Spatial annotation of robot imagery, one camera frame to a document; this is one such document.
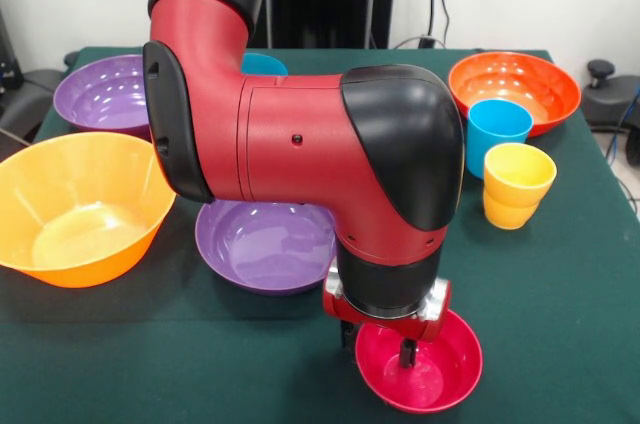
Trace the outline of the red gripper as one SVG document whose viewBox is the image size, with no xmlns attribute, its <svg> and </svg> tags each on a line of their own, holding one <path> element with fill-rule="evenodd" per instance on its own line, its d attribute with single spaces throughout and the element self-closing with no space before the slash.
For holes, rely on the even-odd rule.
<svg viewBox="0 0 640 424">
<path fill-rule="evenodd" d="M 336 263 L 331 263 L 322 291 L 323 308 L 327 314 L 339 319 L 341 347 L 353 350 L 358 326 L 365 323 L 382 326 L 399 333 L 404 339 L 400 345 L 399 365 L 411 368 L 416 361 L 416 341 L 433 341 L 446 320 L 451 298 L 451 283 L 439 277 L 426 295 L 419 301 L 416 310 L 399 317 L 378 317 L 362 312 L 347 299 Z"/>
</svg>

